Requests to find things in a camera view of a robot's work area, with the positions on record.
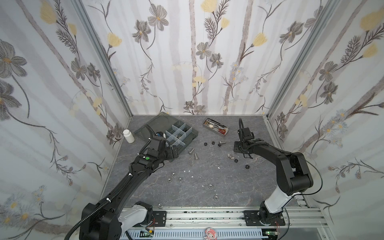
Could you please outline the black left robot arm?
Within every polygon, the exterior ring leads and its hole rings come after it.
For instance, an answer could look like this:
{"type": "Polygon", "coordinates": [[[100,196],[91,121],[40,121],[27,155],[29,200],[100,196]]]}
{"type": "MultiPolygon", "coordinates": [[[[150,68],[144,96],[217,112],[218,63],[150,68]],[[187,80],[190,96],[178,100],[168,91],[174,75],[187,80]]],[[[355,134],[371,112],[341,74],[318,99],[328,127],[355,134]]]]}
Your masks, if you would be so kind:
{"type": "Polygon", "coordinates": [[[118,240],[123,232],[148,219],[149,208],[143,204],[135,205],[131,211],[124,211],[126,201],[137,188],[165,161],[178,158],[178,149],[164,137],[145,125],[150,133],[148,142],[141,148],[129,171],[117,186],[97,204],[87,204],[82,211],[81,220],[66,234],[68,240],[79,230],[81,240],[118,240]]]}

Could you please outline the white plastic bottle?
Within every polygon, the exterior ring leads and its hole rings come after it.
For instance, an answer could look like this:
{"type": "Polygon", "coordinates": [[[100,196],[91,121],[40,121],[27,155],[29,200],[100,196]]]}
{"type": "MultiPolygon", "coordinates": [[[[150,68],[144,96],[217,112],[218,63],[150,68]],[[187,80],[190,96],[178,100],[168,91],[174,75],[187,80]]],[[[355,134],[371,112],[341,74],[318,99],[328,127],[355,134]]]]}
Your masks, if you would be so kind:
{"type": "Polygon", "coordinates": [[[135,137],[130,130],[128,129],[123,130],[123,136],[129,144],[132,144],[135,142],[135,137]]]}

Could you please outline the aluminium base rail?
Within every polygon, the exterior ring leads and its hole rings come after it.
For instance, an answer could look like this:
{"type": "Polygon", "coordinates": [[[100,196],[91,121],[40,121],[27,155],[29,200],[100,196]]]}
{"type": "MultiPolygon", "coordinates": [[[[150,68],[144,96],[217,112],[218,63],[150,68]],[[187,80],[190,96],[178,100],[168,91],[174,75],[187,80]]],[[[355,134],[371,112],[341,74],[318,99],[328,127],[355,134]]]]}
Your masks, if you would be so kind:
{"type": "MultiPolygon", "coordinates": [[[[259,208],[149,208],[148,219],[123,232],[119,240],[204,240],[205,230],[217,240],[331,240],[333,235],[319,209],[286,208],[284,226],[247,226],[244,211],[259,208]]],[[[131,211],[133,207],[124,208],[131,211]]]]}

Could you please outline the pink figurine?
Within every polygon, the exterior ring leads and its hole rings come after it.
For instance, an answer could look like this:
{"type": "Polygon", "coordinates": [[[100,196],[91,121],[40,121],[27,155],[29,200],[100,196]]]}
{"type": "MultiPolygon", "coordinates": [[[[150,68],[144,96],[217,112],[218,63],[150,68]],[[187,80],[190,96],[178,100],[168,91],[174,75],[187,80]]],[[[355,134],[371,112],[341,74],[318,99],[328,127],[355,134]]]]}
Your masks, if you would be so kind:
{"type": "Polygon", "coordinates": [[[217,238],[218,238],[217,232],[214,229],[207,228],[205,230],[204,240],[217,240],[217,238]]]}

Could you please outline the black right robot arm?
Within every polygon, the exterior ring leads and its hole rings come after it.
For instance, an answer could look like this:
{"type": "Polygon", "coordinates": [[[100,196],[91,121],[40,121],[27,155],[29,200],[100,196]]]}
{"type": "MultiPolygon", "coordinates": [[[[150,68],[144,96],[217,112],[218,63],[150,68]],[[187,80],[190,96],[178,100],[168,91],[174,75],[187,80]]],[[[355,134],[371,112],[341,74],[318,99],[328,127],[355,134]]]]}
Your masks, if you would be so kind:
{"type": "Polygon", "coordinates": [[[296,196],[306,196],[306,190],[314,185],[314,179],[308,162],[300,152],[287,152],[260,138],[256,138],[249,128],[239,119],[239,141],[234,143],[234,152],[252,158],[258,155],[276,167],[277,187],[260,204],[256,211],[244,211],[247,226],[284,226],[284,210],[296,196]]]}

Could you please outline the green compartment organizer box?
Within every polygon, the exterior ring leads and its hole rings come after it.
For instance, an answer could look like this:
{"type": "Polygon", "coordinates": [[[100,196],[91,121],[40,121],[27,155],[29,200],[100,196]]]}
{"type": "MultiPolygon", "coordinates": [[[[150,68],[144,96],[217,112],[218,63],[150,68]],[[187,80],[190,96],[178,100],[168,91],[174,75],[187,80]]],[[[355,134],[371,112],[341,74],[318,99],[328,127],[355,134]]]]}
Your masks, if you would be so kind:
{"type": "Polygon", "coordinates": [[[198,131],[189,124],[161,112],[136,130],[135,136],[146,142],[150,141],[149,149],[172,146],[181,153],[197,138],[198,131]]]}

